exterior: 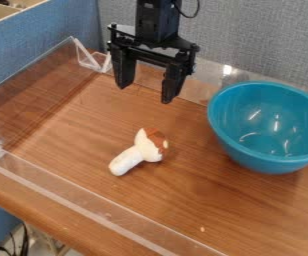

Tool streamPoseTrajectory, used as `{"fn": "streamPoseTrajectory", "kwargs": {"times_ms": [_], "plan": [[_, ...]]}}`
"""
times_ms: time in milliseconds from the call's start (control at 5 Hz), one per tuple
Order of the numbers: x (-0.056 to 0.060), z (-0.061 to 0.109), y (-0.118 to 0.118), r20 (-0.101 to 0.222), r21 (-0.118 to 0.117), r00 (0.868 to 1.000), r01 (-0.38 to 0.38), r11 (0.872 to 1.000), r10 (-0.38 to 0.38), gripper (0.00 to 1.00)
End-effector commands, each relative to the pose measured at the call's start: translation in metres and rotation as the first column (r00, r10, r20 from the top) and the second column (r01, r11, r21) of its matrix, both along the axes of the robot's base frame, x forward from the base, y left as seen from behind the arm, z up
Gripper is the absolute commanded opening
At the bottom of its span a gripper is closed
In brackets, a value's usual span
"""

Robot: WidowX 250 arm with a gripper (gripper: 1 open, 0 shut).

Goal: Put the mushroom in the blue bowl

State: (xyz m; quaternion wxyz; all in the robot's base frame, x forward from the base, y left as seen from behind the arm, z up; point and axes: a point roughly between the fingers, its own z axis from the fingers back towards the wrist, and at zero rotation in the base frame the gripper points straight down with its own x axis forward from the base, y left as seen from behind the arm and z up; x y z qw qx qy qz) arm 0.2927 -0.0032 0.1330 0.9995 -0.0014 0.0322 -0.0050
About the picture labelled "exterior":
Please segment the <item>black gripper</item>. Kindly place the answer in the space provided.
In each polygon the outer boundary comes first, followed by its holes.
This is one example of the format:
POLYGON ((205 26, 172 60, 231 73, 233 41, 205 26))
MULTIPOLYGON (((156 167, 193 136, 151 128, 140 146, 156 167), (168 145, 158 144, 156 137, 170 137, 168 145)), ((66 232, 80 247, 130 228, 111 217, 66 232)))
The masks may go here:
POLYGON ((124 89, 135 77, 136 61, 166 66, 162 81, 162 103, 168 104, 179 95, 185 79, 193 74, 195 54, 199 47, 179 36, 181 18, 197 17, 182 11, 182 0, 136 0, 135 25, 112 22, 108 51, 115 83, 124 89))

